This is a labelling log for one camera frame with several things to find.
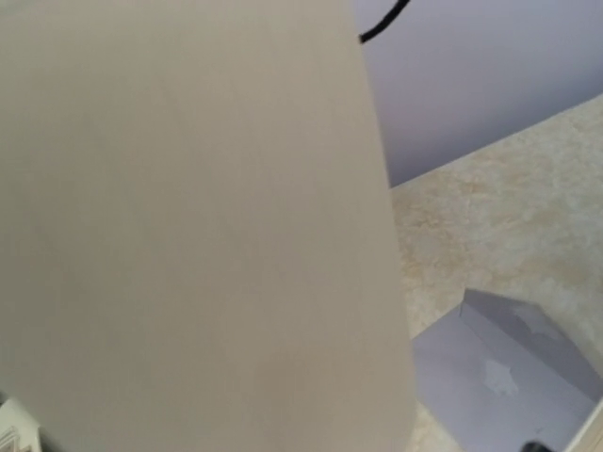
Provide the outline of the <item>grey paper envelope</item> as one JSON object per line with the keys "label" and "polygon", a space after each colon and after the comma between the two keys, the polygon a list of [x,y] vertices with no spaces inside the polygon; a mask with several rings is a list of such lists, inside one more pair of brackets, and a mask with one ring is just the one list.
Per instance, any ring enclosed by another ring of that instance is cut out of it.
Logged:
{"label": "grey paper envelope", "polygon": [[564,450],[602,378],[535,304],[477,290],[412,341],[416,393],[465,451]]}

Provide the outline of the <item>beige lined letter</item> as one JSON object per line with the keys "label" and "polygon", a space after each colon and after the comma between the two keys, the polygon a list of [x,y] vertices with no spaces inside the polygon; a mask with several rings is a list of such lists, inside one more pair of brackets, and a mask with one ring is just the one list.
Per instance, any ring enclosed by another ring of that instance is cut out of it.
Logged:
{"label": "beige lined letter", "polygon": [[1,5],[1,389],[66,451],[402,451],[347,1]]}

